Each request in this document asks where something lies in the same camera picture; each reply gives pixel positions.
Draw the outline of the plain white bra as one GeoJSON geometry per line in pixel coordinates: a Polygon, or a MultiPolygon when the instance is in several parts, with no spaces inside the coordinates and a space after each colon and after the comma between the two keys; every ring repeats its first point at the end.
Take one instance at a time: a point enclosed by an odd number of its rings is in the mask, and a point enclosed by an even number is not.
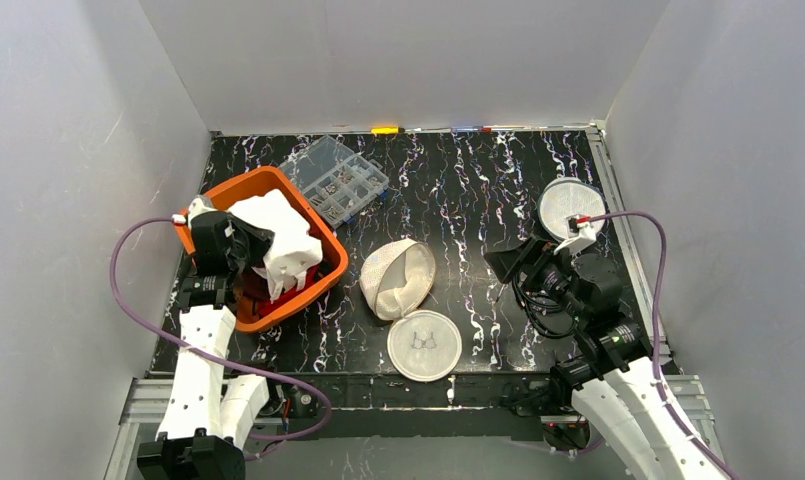
{"type": "Polygon", "coordinates": [[[228,212],[248,224],[274,233],[263,265],[253,270],[267,281],[271,301],[289,290],[302,290],[308,270],[323,260],[322,244],[309,234],[311,225],[289,203],[281,190],[238,201],[228,212]]]}

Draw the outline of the white mesh bag blue trim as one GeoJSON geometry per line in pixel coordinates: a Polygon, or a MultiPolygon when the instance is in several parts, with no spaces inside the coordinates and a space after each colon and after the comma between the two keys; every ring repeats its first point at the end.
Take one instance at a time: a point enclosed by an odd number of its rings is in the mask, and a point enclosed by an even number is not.
{"type": "Polygon", "coordinates": [[[606,213],[605,200],[598,189],[569,177],[550,182],[536,206],[539,223],[557,241],[576,235],[569,226],[571,218],[597,217],[606,213]]]}

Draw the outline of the white mesh bag beige trim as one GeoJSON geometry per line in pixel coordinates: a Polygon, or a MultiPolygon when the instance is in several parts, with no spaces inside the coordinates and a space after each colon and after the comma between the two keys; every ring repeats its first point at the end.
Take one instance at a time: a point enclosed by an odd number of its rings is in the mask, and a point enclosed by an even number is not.
{"type": "Polygon", "coordinates": [[[463,346],[454,321],[422,307],[436,277],[430,247],[404,238],[368,255],[359,278],[374,317],[390,325],[386,348],[392,365],[404,377],[423,383],[449,375],[463,346]]]}

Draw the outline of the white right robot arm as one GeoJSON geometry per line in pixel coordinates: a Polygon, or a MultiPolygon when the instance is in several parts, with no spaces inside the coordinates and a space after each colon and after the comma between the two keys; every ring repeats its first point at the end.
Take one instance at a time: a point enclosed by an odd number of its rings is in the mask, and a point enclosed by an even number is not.
{"type": "Polygon", "coordinates": [[[729,478],[654,365],[646,329],[622,310],[623,284],[608,258],[532,237],[484,259],[538,332],[570,338],[580,351],[555,364],[546,385],[505,395],[505,407],[586,419],[636,479],[729,478]]]}

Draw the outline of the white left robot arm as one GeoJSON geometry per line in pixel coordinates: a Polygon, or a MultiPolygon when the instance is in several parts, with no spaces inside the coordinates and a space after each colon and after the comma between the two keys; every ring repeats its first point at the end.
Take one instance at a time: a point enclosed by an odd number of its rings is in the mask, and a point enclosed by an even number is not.
{"type": "Polygon", "coordinates": [[[145,479],[243,479],[243,446],[269,389],[262,376],[225,380],[221,362],[236,326],[230,306],[240,275],[273,235],[220,210],[188,214],[187,225],[194,251],[177,295],[185,344],[163,420],[136,464],[145,479]]]}

